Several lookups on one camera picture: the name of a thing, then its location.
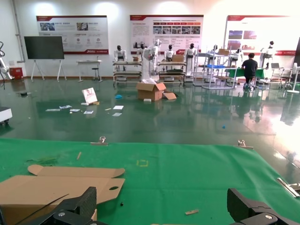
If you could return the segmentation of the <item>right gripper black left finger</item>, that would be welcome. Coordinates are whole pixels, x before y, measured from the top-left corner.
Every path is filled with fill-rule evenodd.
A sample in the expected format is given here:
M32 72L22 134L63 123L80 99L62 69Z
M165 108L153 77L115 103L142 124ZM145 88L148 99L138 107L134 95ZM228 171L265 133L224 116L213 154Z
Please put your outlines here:
M89 187L78 197L69 198L59 203L51 212L27 221L25 225L98 225L93 219L97 209L97 190Z

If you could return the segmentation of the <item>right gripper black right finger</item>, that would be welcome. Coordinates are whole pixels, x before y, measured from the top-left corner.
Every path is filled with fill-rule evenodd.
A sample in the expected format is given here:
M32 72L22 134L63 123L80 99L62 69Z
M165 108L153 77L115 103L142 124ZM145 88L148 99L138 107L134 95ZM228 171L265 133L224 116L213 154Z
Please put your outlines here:
M227 211L235 225L297 225L276 213L270 206L243 196L237 189L227 190Z

